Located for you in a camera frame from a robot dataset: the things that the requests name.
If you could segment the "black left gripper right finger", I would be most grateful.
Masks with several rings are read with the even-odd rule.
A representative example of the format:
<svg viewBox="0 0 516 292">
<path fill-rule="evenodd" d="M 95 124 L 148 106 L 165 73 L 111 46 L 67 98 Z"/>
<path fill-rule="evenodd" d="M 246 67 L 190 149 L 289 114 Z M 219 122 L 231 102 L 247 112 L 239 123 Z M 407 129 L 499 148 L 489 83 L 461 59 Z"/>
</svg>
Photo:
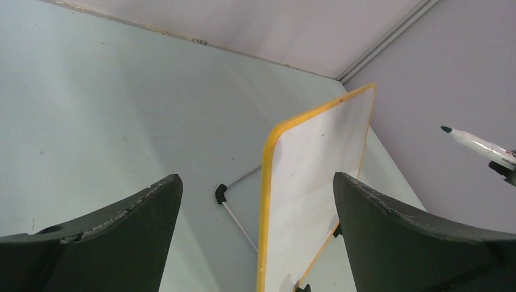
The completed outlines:
<svg viewBox="0 0 516 292">
<path fill-rule="evenodd" d="M 358 291 L 514 291 L 515 235 L 438 217 L 333 177 L 341 232 Z"/>
</svg>

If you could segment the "green marker pen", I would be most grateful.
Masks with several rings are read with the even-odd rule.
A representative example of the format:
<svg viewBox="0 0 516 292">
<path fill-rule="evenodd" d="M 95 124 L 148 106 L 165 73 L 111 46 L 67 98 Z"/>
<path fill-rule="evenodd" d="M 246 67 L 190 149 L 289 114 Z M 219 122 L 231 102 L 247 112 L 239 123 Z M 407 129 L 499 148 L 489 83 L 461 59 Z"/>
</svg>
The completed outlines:
<svg viewBox="0 0 516 292">
<path fill-rule="evenodd" d="M 441 129 L 450 135 L 456 142 L 468 149 L 475 151 L 479 155 L 490 159 L 490 161 L 495 162 L 510 171 L 515 170 L 515 152 L 504 149 L 493 142 L 488 142 L 466 131 L 457 130 L 447 126 L 441 126 Z"/>
</svg>

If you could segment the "yellow framed whiteboard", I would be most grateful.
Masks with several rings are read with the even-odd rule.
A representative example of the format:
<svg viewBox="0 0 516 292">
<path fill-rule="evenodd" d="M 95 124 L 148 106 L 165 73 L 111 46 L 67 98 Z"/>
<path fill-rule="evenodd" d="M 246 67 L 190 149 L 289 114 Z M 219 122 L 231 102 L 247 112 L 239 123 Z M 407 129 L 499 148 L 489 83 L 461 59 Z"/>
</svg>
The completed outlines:
<svg viewBox="0 0 516 292">
<path fill-rule="evenodd" d="M 377 95 L 370 83 L 291 117 L 262 156 L 257 291 L 294 291 L 338 225 L 333 176 L 359 177 Z"/>
</svg>

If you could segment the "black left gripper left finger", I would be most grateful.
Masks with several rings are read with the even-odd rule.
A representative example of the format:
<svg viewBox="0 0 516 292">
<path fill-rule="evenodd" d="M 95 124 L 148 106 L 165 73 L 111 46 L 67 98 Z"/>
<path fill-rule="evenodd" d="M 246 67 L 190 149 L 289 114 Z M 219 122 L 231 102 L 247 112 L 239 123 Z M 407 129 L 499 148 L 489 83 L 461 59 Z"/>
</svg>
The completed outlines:
<svg viewBox="0 0 516 292">
<path fill-rule="evenodd" d="M 35 234 L 1 238 L 2 291 L 158 291 L 180 211 L 171 174 Z"/>
</svg>

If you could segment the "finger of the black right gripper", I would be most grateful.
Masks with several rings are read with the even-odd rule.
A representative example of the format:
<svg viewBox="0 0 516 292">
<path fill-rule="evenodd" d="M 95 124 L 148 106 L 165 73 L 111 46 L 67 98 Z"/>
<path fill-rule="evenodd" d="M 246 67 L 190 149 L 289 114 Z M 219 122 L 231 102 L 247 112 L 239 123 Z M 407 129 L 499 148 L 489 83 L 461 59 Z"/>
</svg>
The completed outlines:
<svg viewBox="0 0 516 292">
<path fill-rule="evenodd" d="M 515 169 L 511 170 L 507 167 L 495 162 L 490 161 L 488 167 L 497 172 L 499 175 L 504 177 L 504 181 L 515 186 Z"/>
</svg>

